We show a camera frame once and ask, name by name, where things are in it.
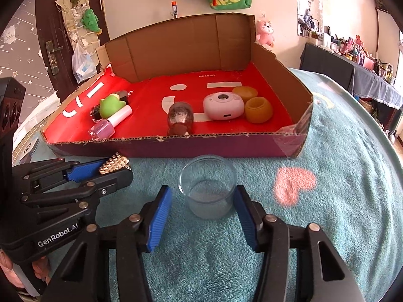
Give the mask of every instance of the glass cup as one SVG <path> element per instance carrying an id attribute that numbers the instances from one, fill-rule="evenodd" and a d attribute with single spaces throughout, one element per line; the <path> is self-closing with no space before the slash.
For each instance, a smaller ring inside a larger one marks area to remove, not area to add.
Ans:
<path id="1" fill-rule="evenodd" d="M 202 155 L 184 166 L 179 189 L 196 216 L 218 219 L 232 208 L 236 182 L 235 168 L 226 159 Z"/>

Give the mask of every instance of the yellow silicone cup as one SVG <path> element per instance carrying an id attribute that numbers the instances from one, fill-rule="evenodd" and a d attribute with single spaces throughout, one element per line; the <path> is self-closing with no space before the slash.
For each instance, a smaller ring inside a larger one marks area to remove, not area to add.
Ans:
<path id="1" fill-rule="evenodd" d="M 273 107 L 266 98 L 257 96 L 245 104 L 246 120 L 252 124 L 262 124 L 273 116 Z"/>
<path id="2" fill-rule="evenodd" d="M 234 87 L 232 93 L 238 94 L 243 99 L 243 103 L 247 103 L 251 98 L 257 97 L 257 90 L 250 86 Z"/>

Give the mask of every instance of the door lock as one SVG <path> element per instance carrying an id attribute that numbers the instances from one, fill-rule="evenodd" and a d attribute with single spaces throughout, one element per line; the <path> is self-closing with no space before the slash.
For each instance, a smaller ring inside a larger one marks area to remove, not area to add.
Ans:
<path id="1" fill-rule="evenodd" d="M 59 68 L 57 66 L 55 52 L 60 51 L 63 47 L 53 47 L 53 41 L 46 42 L 46 51 L 48 52 L 48 58 L 50 63 L 50 68 L 52 69 L 52 74 L 57 75 L 59 73 Z"/>

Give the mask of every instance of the bottle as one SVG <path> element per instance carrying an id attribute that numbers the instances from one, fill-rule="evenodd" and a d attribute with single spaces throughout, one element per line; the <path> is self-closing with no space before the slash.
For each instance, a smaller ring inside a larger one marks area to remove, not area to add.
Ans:
<path id="1" fill-rule="evenodd" d="M 174 103 L 168 111 L 168 135 L 190 135 L 193 127 L 193 109 L 186 102 Z"/>
<path id="2" fill-rule="evenodd" d="M 133 110 L 129 105 L 124 106 L 108 119 L 101 119 L 91 129 L 88 134 L 93 140 L 107 140 L 115 134 L 115 127 L 132 114 Z"/>

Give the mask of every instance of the green frog toy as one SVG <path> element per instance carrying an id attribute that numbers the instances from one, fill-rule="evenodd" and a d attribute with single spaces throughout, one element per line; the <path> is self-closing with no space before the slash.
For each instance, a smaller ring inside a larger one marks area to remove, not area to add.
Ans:
<path id="1" fill-rule="evenodd" d="M 83 17 L 84 27 L 98 35 L 102 33 L 102 29 L 98 27 L 98 17 L 92 9 L 87 9 Z"/>
<path id="2" fill-rule="evenodd" d="M 108 95 L 99 101 L 99 114 L 103 119 L 108 119 L 120 109 L 122 109 L 126 102 L 120 100 L 120 96 L 116 93 Z"/>

